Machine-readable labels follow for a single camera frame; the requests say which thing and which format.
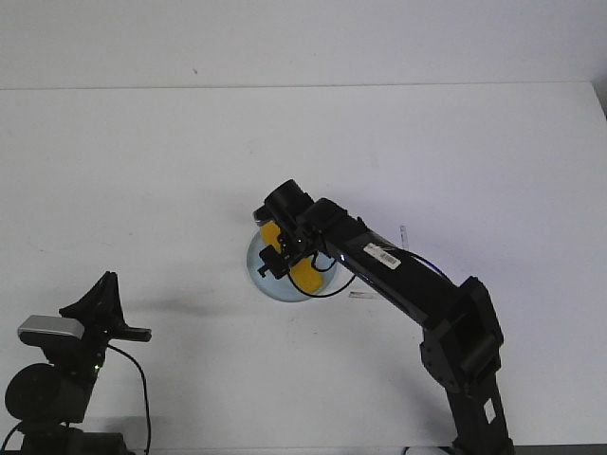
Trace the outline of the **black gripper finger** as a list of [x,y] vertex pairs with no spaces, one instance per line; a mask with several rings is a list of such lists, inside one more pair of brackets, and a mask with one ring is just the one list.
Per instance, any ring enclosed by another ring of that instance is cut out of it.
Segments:
[[98,327],[108,332],[126,330],[118,274],[106,271],[83,297],[61,308],[59,314],[62,318],[77,320],[85,329]]
[[274,246],[266,246],[259,252],[262,265],[257,269],[258,274],[264,278],[270,273],[276,280],[287,275],[290,268],[288,256],[279,252]]

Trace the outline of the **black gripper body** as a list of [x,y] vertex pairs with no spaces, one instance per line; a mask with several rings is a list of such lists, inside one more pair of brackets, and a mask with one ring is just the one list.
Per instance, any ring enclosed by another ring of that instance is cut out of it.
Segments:
[[61,373],[77,379],[96,379],[105,362],[105,352],[113,339],[148,342],[151,330],[144,328],[101,329],[77,335],[48,335],[43,353]]
[[315,234],[307,231],[303,221],[303,215],[313,204],[312,198],[293,179],[286,180],[264,199],[263,206],[273,217],[270,222],[281,229],[289,265],[318,255]]

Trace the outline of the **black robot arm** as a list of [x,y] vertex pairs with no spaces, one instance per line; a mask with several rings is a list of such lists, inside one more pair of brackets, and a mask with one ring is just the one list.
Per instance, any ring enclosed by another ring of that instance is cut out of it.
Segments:
[[29,316],[17,336],[46,358],[17,373],[5,393],[7,411],[18,421],[14,430],[23,435],[19,453],[129,453],[121,433],[78,427],[112,340],[148,342],[152,337],[149,329],[125,322],[117,273],[105,272],[56,316]]
[[279,245],[259,254],[261,274],[281,279],[300,260],[322,253],[421,327],[422,363],[445,389],[456,427],[453,453],[514,453],[496,378],[504,335],[482,282],[453,283],[335,202],[313,200],[294,180],[271,192],[253,218],[279,229]]

